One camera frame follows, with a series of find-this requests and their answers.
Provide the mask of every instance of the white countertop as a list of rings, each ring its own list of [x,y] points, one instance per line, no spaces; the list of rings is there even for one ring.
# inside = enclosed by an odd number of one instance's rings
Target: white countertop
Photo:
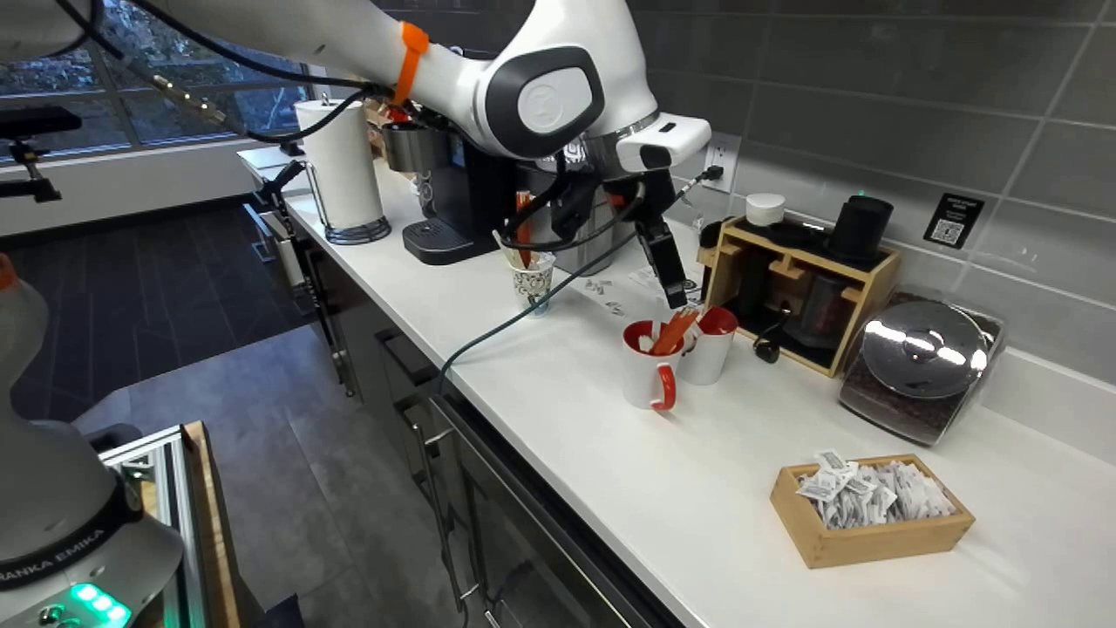
[[[289,190],[293,217],[343,268],[444,361],[517,315],[500,253],[420,265],[397,229],[418,217],[409,178],[379,169],[394,235],[331,249],[317,206]],[[638,249],[605,273],[631,300],[651,283]],[[686,624],[1113,624],[1116,470],[971,406],[934,449],[911,446],[838,406],[838,379],[798,361],[768,367],[739,338],[715,388],[679,388],[670,419],[616,390],[620,317],[579,289],[452,367],[452,382],[567,500],[567,506]],[[819,449],[920,453],[971,508],[956,552],[804,567],[769,486]]]

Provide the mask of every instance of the black coffee maker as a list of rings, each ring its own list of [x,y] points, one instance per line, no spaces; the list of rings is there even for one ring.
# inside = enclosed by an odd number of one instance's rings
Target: black coffee maker
[[[452,265],[494,249],[490,229],[517,211],[517,161],[488,157],[462,137],[405,122],[382,129],[387,165],[410,169],[420,222],[402,229],[425,265]]]

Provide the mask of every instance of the gray tile wall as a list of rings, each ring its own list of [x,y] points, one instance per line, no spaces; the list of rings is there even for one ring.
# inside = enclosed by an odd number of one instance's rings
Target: gray tile wall
[[[670,111],[741,137],[730,200],[838,221],[895,202],[902,283],[992,311],[1008,342],[1116,382],[1116,0],[631,0]],[[961,250],[940,190],[988,200]]]

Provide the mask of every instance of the wooden tray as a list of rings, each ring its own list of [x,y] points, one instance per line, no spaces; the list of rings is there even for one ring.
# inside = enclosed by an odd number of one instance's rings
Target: wooden tray
[[[920,475],[938,478],[915,453],[861,457],[858,463],[882,468],[889,459],[905,459]],[[961,533],[975,524],[971,513],[938,478],[946,496],[956,501],[952,517],[878,524],[878,528],[858,528],[858,531],[831,531],[819,520],[817,506],[804,496],[798,496],[798,486],[809,475],[817,475],[817,463],[781,468],[775,478],[775,489],[769,489],[769,501],[775,501],[781,524],[788,528],[788,533],[809,567],[952,552],[961,542]]]

